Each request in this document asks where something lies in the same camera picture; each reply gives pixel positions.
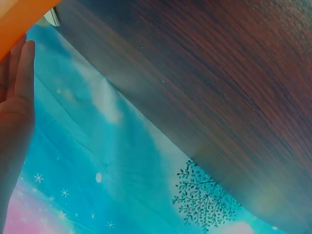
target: wood grain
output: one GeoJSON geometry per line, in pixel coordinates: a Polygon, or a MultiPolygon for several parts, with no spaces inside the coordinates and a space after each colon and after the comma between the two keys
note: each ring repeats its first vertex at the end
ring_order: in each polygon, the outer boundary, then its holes
{"type": "Polygon", "coordinates": [[[312,2],[63,0],[59,31],[244,207],[312,233],[312,2]]]}

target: hand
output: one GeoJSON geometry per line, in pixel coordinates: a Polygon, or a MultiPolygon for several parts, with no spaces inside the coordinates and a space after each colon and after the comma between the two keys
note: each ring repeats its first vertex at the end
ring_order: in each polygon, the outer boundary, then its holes
{"type": "Polygon", "coordinates": [[[34,57],[24,35],[0,62],[0,233],[35,126],[34,57]]]}

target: finger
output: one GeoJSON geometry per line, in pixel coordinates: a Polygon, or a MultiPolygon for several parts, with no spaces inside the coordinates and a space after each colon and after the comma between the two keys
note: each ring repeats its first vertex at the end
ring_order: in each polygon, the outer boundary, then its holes
{"type": "Polygon", "coordinates": [[[10,53],[0,62],[0,103],[6,98],[9,79],[10,53]]]}
{"type": "Polygon", "coordinates": [[[21,50],[14,91],[15,96],[29,101],[34,100],[34,58],[35,42],[31,40],[21,50]]]}
{"type": "Polygon", "coordinates": [[[9,67],[10,75],[9,75],[8,91],[6,94],[6,98],[11,98],[14,96],[15,80],[16,80],[16,74],[18,72],[20,54],[21,54],[21,50],[25,42],[26,42],[26,35],[23,35],[11,50],[10,67],[9,67]]]}

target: snowflake print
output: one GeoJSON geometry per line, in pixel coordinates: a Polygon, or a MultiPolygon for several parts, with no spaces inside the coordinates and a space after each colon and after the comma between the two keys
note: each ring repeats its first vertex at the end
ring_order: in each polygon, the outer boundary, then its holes
{"type": "Polygon", "coordinates": [[[66,214],[63,211],[60,211],[58,217],[63,221],[66,218],[66,214]]]}
{"type": "Polygon", "coordinates": [[[68,190],[66,190],[66,189],[63,189],[63,190],[61,191],[61,193],[62,193],[62,196],[63,196],[63,197],[67,197],[67,196],[69,195],[68,190]]]}
{"type": "Polygon", "coordinates": [[[23,190],[18,190],[18,196],[19,196],[20,198],[23,198],[23,197],[24,197],[23,190]]]}
{"type": "Polygon", "coordinates": [[[43,177],[42,175],[39,175],[39,173],[37,173],[37,175],[34,175],[35,178],[35,182],[38,182],[39,184],[41,184],[41,182],[43,181],[43,177]]]}
{"type": "Polygon", "coordinates": [[[115,227],[115,223],[113,223],[112,221],[110,222],[107,222],[107,225],[106,225],[109,229],[113,229],[115,227]]]}
{"type": "Polygon", "coordinates": [[[27,223],[27,221],[28,221],[27,218],[24,217],[24,216],[23,216],[20,220],[21,220],[23,223],[27,223]]]}
{"type": "Polygon", "coordinates": [[[47,226],[48,223],[49,223],[48,219],[45,218],[45,217],[42,217],[42,218],[40,219],[40,221],[41,221],[45,226],[47,226]]]}

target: white cloud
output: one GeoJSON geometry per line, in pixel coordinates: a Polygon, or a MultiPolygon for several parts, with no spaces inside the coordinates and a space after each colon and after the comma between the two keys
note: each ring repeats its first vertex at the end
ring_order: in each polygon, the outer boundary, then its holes
{"type": "Polygon", "coordinates": [[[93,104],[112,124],[118,124],[121,113],[117,108],[117,91],[74,47],[60,34],[59,41],[71,53],[73,63],[89,85],[93,104]]]}

